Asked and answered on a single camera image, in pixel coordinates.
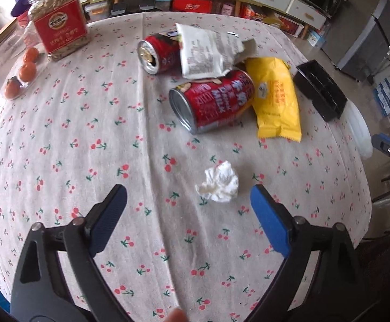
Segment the yellow snack bag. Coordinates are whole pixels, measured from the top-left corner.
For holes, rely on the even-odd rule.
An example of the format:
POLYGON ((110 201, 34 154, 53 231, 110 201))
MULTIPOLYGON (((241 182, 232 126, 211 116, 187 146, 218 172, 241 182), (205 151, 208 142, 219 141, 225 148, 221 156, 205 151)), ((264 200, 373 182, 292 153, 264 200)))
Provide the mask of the yellow snack bag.
POLYGON ((252 106, 257 119, 257 136, 300 142, 300 111, 290 67, 276 57, 251 57, 245 61, 245 66, 255 85, 252 106))

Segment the large red milk can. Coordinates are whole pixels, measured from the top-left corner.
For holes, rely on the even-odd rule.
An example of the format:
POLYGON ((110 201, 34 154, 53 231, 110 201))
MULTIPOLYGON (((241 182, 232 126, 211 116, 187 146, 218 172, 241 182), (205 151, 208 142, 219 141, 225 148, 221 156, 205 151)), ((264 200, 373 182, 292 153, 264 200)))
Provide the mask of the large red milk can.
POLYGON ((231 123, 249 107, 255 85, 249 75, 234 69, 225 76, 186 82, 169 91, 170 107, 181 124, 199 134, 231 123))

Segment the white grey foil packet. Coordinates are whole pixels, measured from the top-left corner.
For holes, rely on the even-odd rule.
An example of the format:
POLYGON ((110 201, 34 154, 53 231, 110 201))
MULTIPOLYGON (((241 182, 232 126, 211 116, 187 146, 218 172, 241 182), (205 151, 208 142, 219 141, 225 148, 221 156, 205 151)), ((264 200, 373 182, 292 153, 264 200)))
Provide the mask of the white grey foil packet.
POLYGON ((199 80, 225 76, 234 66, 255 56, 254 39, 242 40, 232 32, 219 32, 192 25, 176 25, 181 72, 185 79, 199 80))

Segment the white trash bucket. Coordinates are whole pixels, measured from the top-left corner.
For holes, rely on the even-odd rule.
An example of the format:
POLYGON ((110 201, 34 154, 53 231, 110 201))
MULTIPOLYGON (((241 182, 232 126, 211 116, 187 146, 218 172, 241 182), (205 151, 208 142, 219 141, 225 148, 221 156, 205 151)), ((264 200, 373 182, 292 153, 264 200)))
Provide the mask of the white trash bucket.
POLYGON ((370 159, 373 154, 370 130, 363 115, 350 99, 345 104, 341 118, 348 124, 361 158, 370 159))

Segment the stacked blue white boxes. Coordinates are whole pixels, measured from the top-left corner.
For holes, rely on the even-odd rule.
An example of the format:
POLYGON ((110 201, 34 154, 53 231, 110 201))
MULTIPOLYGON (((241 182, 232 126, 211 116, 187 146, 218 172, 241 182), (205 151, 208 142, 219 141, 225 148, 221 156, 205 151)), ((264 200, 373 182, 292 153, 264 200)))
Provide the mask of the stacked blue white boxes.
POLYGON ((373 90, 374 99, 382 117, 390 115, 390 76, 387 76, 373 90))

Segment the crumpled white tissue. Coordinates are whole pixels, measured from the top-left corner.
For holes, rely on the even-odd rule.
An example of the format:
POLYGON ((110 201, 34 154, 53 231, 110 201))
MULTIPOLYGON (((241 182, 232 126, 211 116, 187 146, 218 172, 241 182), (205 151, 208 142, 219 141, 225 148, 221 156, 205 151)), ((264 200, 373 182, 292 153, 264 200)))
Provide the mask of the crumpled white tissue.
POLYGON ((205 181, 195 186, 199 196, 217 203, 228 203, 238 196, 239 176, 229 161, 204 171, 205 181))

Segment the cherry print tablecloth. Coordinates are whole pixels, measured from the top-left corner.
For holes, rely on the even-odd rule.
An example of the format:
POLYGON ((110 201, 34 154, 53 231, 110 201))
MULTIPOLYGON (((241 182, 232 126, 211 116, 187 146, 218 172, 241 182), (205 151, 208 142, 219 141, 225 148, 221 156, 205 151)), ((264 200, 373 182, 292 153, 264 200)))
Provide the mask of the cherry print tablecloth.
POLYGON ((204 134, 189 133, 168 92, 179 71, 148 75, 136 47, 174 24, 254 39, 262 57, 291 68, 305 57, 280 30, 237 17, 146 12, 90 26, 90 43, 51 62, 21 97, 0 100, 0 291, 10 297, 23 243, 35 222, 67 225, 116 184, 128 202, 95 262, 135 321, 161 321, 173 308, 191 321, 243 321, 272 282, 282 256, 249 203, 262 184, 291 214, 342 222, 353 243, 372 204, 345 120, 325 122, 299 97, 303 137, 257 138, 255 114, 204 134), (195 186, 229 161, 238 196, 208 201, 195 186))

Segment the black plastic tray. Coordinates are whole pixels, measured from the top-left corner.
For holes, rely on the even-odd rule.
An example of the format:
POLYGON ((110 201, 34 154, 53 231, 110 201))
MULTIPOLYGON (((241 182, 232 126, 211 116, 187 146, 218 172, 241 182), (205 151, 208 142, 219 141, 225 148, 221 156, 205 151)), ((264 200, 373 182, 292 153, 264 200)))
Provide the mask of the black plastic tray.
POLYGON ((316 60, 298 65, 293 81, 325 122, 340 119, 347 97, 316 60))

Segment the grey refrigerator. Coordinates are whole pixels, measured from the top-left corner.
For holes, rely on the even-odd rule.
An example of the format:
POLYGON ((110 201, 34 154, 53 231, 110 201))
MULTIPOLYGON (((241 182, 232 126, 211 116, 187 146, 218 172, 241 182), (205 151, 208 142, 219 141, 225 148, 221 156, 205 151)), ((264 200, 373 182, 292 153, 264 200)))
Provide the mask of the grey refrigerator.
POLYGON ((333 16, 322 51, 339 71, 364 82, 390 55, 390 0, 346 0, 333 16))

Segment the orange tangerine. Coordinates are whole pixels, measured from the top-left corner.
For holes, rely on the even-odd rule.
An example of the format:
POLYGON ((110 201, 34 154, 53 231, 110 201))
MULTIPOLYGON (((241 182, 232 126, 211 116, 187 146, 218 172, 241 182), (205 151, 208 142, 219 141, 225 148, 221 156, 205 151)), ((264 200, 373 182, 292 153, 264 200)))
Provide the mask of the orange tangerine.
POLYGON ((23 56, 24 63, 36 63, 40 56, 40 52, 36 47, 28 48, 23 56))
POLYGON ((36 77, 36 72, 36 64, 33 62, 26 62, 20 67, 18 76, 22 82, 32 82, 36 77))

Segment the small red drink can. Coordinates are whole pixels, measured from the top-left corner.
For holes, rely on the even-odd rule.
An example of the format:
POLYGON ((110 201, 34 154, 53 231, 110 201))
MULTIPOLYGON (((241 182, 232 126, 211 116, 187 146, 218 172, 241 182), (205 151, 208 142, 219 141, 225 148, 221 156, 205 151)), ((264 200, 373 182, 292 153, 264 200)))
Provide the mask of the small red drink can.
POLYGON ((138 59, 150 75, 162 74, 180 64, 180 44, 176 30, 151 34, 138 43, 138 59))

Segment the nut jar red label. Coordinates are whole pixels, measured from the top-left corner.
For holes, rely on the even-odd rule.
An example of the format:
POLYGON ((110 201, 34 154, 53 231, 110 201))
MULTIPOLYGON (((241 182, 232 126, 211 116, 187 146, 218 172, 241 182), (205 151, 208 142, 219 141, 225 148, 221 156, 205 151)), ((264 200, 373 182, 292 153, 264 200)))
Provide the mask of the nut jar red label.
POLYGON ((28 0, 28 16, 45 51, 59 61, 90 42, 80 0, 28 0))

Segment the red box under cabinet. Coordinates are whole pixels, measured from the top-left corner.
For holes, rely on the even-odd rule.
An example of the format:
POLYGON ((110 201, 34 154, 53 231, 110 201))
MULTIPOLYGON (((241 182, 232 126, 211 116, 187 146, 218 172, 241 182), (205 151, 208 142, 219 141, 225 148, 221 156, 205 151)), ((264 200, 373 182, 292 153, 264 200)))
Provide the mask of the red box under cabinet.
POLYGON ((172 0, 173 12, 211 13, 211 0, 172 0))

